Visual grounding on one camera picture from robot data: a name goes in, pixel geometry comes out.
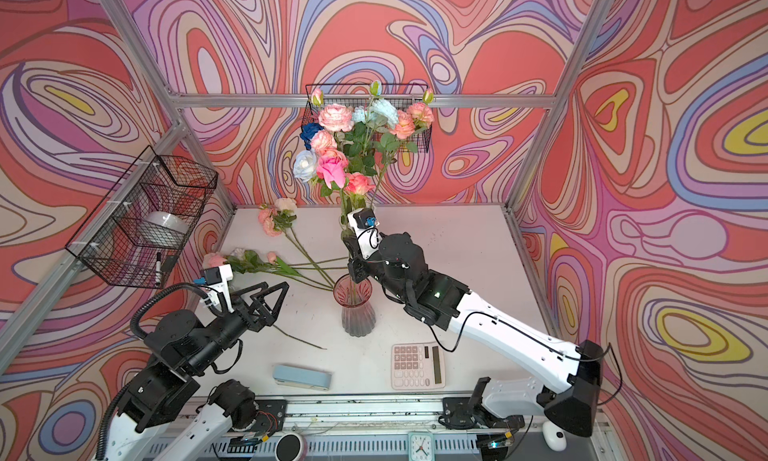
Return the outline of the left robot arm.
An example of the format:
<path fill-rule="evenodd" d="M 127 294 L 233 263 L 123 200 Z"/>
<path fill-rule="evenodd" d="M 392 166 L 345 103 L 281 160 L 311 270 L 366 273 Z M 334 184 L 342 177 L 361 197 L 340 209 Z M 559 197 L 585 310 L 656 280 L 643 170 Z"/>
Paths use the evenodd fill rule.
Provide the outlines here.
<path fill-rule="evenodd" d="M 97 460 L 115 460 L 123 450 L 114 447 L 109 454 L 109 430 L 113 420 L 122 416 L 134 423 L 139 435 L 151 428 L 174 421 L 187 401 L 199 389 L 197 382 L 210 369 L 226 374 L 228 369 L 216 366 L 221 355 L 235 347 L 241 358 L 244 342 L 241 336 L 271 327 L 279 317 L 289 284 L 273 286 L 257 283 L 235 293 L 231 312 L 214 311 L 214 320 L 203 324 L 189 309 L 173 311 L 164 316 L 152 332 L 141 327 L 149 309 L 171 294 L 190 291 L 204 299 L 214 292 L 196 283 L 182 282 L 160 290 L 132 316 L 131 332 L 149 348 L 151 356 L 146 366 L 113 397 L 100 421 L 97 431 Z"/>

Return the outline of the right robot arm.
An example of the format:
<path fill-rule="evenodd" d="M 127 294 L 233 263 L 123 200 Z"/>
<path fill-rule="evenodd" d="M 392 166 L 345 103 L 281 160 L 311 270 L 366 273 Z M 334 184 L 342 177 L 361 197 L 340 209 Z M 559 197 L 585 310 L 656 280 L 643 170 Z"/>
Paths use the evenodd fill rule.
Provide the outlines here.
<path fill-rule="evenodd" d="M 342 241 L 354 280 L 374 279 L 387 299 L 431 331 L 453 331 L 508 357 L 542 383 L 535 402 L 548 421 L 575 436 L 592 435 L 610 347 L 561 340 L 507 315 L 466 284 L 429 268 L 407 233 L 379 235 L 369 228 Z"/>

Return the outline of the large pink peony stem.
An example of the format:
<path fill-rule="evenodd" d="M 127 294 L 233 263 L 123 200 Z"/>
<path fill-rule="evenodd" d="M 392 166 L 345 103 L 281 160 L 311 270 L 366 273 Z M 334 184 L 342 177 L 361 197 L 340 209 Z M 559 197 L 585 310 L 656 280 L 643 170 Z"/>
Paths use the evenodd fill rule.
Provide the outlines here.
<path fill-rule="evenodd" d="M 326 103 L 324 92 L 314 88 L 310 94 L 310 103 L 318 109 L 314 131 L 308 141 L 308 147 L 318 154 L 336 148 L 335 136 L 349 132 L 354 128 L 354 110 L 339 103 Z"/>

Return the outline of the pink peach flower stem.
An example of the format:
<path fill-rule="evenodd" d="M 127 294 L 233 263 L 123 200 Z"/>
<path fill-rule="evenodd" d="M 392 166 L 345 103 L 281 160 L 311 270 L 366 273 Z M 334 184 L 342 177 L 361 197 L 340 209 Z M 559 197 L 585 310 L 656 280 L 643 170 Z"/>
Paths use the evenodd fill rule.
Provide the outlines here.
<path fill-rule="evenodd" d="M 431 108 L 434 92 L 427 88 L 420 99 L 397 112 L 397 120 L 389 133 L 398 142 L 399 150 L 412 154 L 428 153 L 431 146 L 435 114 Z"/>

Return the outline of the pink artificial rose stem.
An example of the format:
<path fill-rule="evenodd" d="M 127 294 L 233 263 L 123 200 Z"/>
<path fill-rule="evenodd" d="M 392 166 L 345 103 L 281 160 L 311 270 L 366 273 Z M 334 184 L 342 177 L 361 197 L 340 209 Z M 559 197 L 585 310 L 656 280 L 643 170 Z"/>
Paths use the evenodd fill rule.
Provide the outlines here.
<path fill-rule="evenodd" d="M 358 209 L 369 205 L 368 193 L 375 189 L 373 181 L 363 173 L 355 172 L 346 175 L 346 185 L 343 188 L 344 219 Z"/>

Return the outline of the blue artificial rose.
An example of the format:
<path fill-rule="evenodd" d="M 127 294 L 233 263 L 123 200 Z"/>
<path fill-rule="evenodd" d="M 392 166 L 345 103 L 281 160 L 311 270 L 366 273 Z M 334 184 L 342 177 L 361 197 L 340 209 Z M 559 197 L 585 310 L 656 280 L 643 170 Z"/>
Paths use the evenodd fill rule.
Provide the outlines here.
<path fill-rule="evenodd" d="M 312 149 L 312 145 L 311 145 L 312 139 L 318 132 L 321 132 L 323 130 L 324 130 L 323 126 L 317 122 L 310 122 L 310 123 L 304 124 L 301 127 L 299 138 L 302 140 L 306 150 Z"/>

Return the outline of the light blue flower stem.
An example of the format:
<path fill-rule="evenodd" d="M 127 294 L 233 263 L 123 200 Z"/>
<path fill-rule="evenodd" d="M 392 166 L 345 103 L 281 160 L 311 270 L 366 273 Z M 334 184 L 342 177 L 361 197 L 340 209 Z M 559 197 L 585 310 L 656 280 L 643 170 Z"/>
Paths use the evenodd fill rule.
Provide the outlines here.
<path fill-rule="evenodd" d="M 380 178 L 394 163 L 398 142 L 389 133 L 397 120 L 397 108 L 383 96 L 383 84 L 373 81 L 365 106 L 354 108 L 355 125 L 347 144 L 349 171 Z"/>

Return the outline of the purple glass vase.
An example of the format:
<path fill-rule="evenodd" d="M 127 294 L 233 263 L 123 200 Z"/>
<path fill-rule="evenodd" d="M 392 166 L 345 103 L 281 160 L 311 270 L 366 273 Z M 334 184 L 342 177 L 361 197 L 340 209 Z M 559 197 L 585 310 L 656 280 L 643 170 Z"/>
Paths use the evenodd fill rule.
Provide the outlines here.
<path fill-rule="evenodd" d="M 341 276 L 333 288 L 333 296 L 341 307 L 341 322 L 352 337 L 369 335 L 376 325 L 376 313 L 370 302 L 372 283 L 365 279 L 355 282 L 349 274 Z"/>

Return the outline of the white artificial rose stem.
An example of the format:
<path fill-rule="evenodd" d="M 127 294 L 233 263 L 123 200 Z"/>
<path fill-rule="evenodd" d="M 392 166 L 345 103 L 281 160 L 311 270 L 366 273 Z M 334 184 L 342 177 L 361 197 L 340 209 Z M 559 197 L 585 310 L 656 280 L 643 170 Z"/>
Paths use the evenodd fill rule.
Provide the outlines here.
<path fill-rule="evenodd" d="M 293 175 L 297 180 L 309 182 L 317 172 L 318 157 L 313 150 L 299 152 L 294 160 Z"/>

